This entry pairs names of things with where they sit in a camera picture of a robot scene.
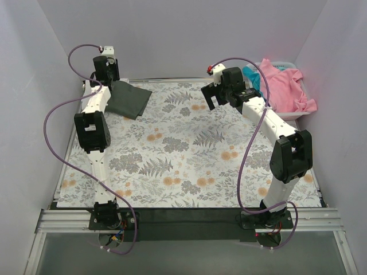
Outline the dark grey t shirt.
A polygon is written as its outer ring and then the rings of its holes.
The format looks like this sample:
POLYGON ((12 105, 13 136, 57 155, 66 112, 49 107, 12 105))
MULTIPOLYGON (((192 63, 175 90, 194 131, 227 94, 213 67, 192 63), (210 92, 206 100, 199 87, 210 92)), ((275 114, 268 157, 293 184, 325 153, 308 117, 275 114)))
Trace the dark grey t shirt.
POLYGON ((111 97, 106 111, 136 120, 142 116, 152 91, 132 86, 124 81, 112 83, 111 97))

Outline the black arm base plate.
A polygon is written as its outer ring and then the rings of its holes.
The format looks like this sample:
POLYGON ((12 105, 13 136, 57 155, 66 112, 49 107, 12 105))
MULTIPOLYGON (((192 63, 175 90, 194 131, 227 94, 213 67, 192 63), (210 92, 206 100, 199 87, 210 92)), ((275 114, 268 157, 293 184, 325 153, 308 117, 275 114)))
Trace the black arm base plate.
POLYGON ((270 232, 280 242, 281 229, 293 229, 289 211, 277 217, 248 215, 237 208, 138 208, 134 212, 118 209, 119 225, 109 229, 93 221, 90 210, 89 229, 112 234, 126 242, 239 240, 256 242, 257 231, 270 232))

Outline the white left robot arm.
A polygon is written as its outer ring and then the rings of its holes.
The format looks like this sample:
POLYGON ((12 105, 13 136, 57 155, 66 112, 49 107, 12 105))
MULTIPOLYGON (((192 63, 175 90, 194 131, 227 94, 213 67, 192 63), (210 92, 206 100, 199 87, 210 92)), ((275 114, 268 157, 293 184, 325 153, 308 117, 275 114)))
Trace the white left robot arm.
POLYGON ((93 59, 94 78, 89 82, 93 94, 81 113, 74 116, 80 147, 87 154, 92 175, 98 179, 95 187, 93 221, 109 229, 121 225, 122 215, 118 212, 116 196, 109 191, 110 172, 107 165, 107 149, 111 135, 104 112, 111 98, 111 83, 116 76, 116 62, 103 55, 93 59))

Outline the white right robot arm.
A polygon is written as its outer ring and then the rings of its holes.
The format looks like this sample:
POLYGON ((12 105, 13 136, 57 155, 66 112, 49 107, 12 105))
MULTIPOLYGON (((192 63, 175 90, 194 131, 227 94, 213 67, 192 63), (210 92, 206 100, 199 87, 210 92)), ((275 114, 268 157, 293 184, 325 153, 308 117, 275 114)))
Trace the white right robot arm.
POLYGON ((226 68, 223 64, 210 66, 208 74, 213 82, 201 89, 210 109, 212 98, 219 105, 230 104, 256 124, 273 146, 270 158, 272 181, 267 195, 257 210, 244 209, 242 221, 252 228, 279 226, 289 218, 287 202, 300 178, 313 166, 311 134, 287 124, 266 105, 259 91, 247 88, 240 68, 226 68))

